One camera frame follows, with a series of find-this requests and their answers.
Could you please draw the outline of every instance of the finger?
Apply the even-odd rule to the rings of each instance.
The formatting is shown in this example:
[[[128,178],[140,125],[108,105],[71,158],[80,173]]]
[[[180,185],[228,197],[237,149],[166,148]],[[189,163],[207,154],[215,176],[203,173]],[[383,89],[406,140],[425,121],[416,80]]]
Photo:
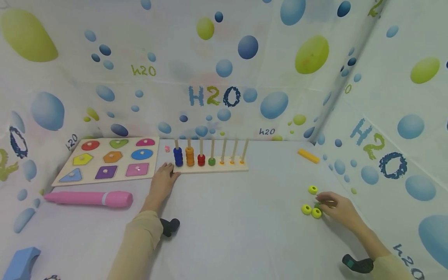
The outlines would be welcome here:
[[[174,169],[174,164],[168,163],[167,166],[165,166],[165,171],[172,172]]]
[[[337,206],[337,203],[333,202],[333,201],[324,201],[324,202],[322,202],[322,204],[325,204],[330,208],[335,208]]]
[[[319,208],[320,208],[320,210],[322,210],[322,212],[324,212],[324,213],[327,214],[328,216],[333,217],[333,211],[334,211],[334,209],[328,207],[328,206],[325,205],[325,204],[321,204],[321,205],[319,206]]]
[[[336,203],[339,202],[340,198],[341,198],[340,195],[333,193],[333,192],[323,192],[323,193],[319,193],[316,196],[316,199],[318,201],[334,201]]]
[[[166,163],[162,164],[156,172],[161,172],[166,166]]]
[[[181,175],[180,172],[173,173],[171,175],[171,182],[174,184],[176,182],[176,180],[179,178],[180,175]]]

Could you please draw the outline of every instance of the blue circle puzzle piece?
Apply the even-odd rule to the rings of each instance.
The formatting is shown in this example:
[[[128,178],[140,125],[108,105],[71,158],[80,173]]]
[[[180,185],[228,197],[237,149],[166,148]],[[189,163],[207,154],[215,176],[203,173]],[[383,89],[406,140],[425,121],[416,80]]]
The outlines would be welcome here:
[[[140,149],[132,152],[131,158],[135,160],[144,160],[152,157],[154,153],[149,149]]]

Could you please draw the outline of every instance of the pink toy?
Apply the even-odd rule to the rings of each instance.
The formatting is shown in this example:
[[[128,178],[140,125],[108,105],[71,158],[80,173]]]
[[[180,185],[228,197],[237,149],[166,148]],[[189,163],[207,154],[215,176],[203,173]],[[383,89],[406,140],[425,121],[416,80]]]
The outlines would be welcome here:
[[[113,191],[109,193],[64,191],[46,194],[43,198],[47,201],[59,204],[105,205],[115,208],[128,207],[134,201],[131,193],[123,191]]]

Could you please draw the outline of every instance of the blue foam block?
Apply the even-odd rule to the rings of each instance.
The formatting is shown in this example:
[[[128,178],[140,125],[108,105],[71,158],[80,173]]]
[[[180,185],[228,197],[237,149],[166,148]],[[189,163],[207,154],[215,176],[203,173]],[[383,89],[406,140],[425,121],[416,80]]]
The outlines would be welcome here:
[[[16,251],[3,280],[30,280],[32,266],[39,255],[40,250],[36,247]]]

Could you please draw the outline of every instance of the hand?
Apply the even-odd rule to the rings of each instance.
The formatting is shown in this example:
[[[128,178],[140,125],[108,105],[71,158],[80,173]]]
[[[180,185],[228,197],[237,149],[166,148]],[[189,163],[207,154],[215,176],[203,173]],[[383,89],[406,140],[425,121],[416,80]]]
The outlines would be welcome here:
[[[320,193],[316,199],[321,203],[319,208],[325,214],[340,222],[353,233],[366,227],[350,199],[333,192]]]
[[[143,211],[158,211],[166,197],[171,193],[174,182],[181,175],[180,172],[173,173],[174,165],[164,163],[152,177],[149,195],[146,198]]]

